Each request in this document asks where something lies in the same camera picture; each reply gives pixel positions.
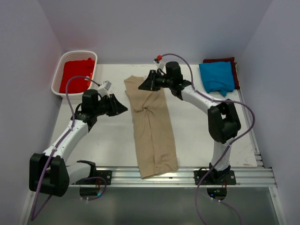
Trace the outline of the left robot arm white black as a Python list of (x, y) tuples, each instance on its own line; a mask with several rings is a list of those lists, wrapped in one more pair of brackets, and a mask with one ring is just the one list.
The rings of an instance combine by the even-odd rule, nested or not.
[(96, 165), (91, 161), (79, 160), (71, 166), (66, 165), (77, 144), (96, 124), (102, 115), (120, 115), (128, 110), (114, 94), (100, 94), (97, 90), (87, 90), (82, 102), (76, 107), (71, 120), (62, 133), (43, 153), (35, 153), (30, 158), (29, 189), (62, 197), (70, 184), (83, 180), (92, 184), (97, 180)]

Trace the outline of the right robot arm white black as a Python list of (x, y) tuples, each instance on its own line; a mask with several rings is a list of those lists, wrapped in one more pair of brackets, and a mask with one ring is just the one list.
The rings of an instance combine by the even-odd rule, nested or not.
[(208, 130), (214, 140), (213, 157), (209, 163), (209, 170), (195, 172), (197, 185), (222, 185), (233, 175), (230, 166), (231, 141), (241, 129), (234, 103), (213, 99), (194, 90), (193, 84), (183, 78), (179, 63), (168, 62), (165, 71), (151, 70), (138, 87), (140, 90), (159, 91), (168, 88), (178, 99), (188, 102), (208, 117)]

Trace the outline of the beige polo shirt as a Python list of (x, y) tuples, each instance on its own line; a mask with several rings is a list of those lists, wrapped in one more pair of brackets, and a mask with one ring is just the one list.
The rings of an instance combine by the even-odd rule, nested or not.
[(125, 79), (130, 102), (137, 163), (143, 179), (176, 171), (173, 128), (163, 90), (139, 90), (144, 78), (130, 76)]

